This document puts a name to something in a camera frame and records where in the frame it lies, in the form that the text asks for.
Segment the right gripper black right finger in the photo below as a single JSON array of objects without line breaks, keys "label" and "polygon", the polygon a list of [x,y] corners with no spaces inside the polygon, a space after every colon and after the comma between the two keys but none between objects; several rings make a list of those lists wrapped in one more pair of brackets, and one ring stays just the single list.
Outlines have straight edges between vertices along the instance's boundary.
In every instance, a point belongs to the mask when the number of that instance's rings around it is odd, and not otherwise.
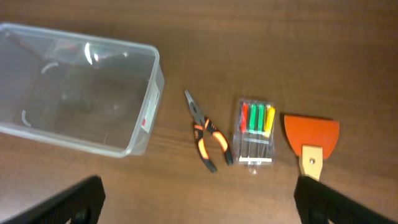
[{"label": "right gripper black right finger", "polygon": [[294,199],[304,224],[397,224],[309,176],[298,177]]}]

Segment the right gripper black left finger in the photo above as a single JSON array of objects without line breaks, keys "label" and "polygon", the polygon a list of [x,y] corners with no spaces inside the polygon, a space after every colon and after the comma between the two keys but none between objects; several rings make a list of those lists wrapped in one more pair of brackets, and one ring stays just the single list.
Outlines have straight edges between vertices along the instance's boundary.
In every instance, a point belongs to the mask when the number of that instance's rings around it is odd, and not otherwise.
[{"label": "right gripper black left finger", "polygon": [[105,199],[101,177],[91,175],[3,223],[96,224]]}]

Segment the orange scraper with wooden handle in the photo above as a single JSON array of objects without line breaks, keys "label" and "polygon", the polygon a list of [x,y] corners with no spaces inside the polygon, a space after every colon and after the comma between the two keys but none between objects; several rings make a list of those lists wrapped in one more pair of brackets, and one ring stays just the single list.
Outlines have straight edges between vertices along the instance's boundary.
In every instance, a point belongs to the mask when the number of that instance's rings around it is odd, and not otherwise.
[{"label": "orange scraper with wooden handle", "polygon": [[285,115],[287,139],[298,157],[302,175],[319,180],[323,161],[328,159],[338,142],[337,120]]}]

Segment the clear screwdriver set case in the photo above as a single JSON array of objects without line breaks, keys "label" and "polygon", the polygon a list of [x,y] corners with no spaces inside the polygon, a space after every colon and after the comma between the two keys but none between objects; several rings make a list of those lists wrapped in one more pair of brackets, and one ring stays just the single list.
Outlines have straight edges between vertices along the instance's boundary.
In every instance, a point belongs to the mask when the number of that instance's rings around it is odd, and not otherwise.
[{"label": "clear screwdriver set case", "polygon": [[[247,131],[243,134],[241,133],[241,108],[243,102],[248,104],[248,123]],[[257,121],[258,121],[258,107],[256,116],[256,130],[249,131],[249,115],[250,115],[250,104],[263,104],[265,105],[265,110],[267,107],[274,105],[268,101],[254,100],[249,98],[241,98],[238,101],[235,123],[234,123],[234,135],[233,135],[233,155],[234,161],[244,167],[248,168],[248,171],[252,175],[258,174],[258,171],[264,167],[269,166],[274,163],[275,149],[274,149],[274,124],[272,127],[271,135],[269,138],[264,136],[263,132],[257,131]]]}]

